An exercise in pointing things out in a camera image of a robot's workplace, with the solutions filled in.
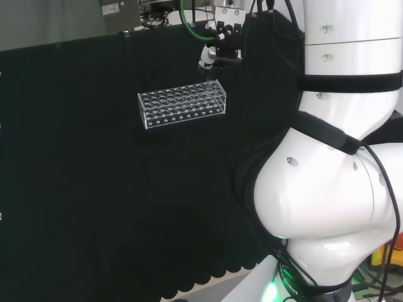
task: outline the machine equipment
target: machine equipment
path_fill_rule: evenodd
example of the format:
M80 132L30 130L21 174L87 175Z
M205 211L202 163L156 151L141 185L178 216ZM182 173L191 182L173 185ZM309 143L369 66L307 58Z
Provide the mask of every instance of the machine equipment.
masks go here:
M293 123L254 185L273 255L245 280L249 286L242 282L224 301L351 302L357 266L385 242L393 246L402 231L403 143L369 147L364 139L398 100L403 1L304 0L304 36L285 2L304 43L305 67ZM273 3L267 5L271 11ZM196 34L181 12L191 35L206 42L203 70L240 62L244 53L245 3L217 0L214 12L210 36Z

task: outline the green cable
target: green cable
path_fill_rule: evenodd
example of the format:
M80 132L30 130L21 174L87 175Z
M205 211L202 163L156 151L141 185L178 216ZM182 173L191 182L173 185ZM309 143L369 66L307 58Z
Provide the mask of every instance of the green cable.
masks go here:
M198 35L197 33L195 33L195 32L191 29L189 23L188 23L187 20L186 20L186 17L184 16L183 0L181 0L181 7L180 7L180 8L181 8L181 9L180 9L179 14L181 14L181 16L182 16L182 18L183 18L183 23L184 23L186 29L187 29L195 38L197 38L197 39L199 39L199 40L201 40L201 41L211 41L211 40L214 40L214 38L212 38L212 37L200 36L200 35Z

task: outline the green light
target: green light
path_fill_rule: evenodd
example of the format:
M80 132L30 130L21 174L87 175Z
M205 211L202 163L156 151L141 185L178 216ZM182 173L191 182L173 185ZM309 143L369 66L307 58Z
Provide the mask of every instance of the green light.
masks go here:
M264 290L262 296L262 302L274 302L277 296L277 288L274 282L270 282L267 288Z

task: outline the yellow object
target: yellow object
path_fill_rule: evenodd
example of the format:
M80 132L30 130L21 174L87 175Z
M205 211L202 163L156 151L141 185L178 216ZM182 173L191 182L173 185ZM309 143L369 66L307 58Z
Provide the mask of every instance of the yellow object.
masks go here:
M383 250L384 247L381 246L379 249L375 250L372 253L371 264L373 266L380 266L382 264ZM390 261L390 263L403 267L403 250L394 250L392 253L392 260Z

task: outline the wall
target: wall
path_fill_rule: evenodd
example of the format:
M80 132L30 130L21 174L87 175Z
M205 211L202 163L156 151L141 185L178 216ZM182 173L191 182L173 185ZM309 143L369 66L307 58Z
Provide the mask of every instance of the wall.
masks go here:
M0 0L0 51L105 34L99 0Z

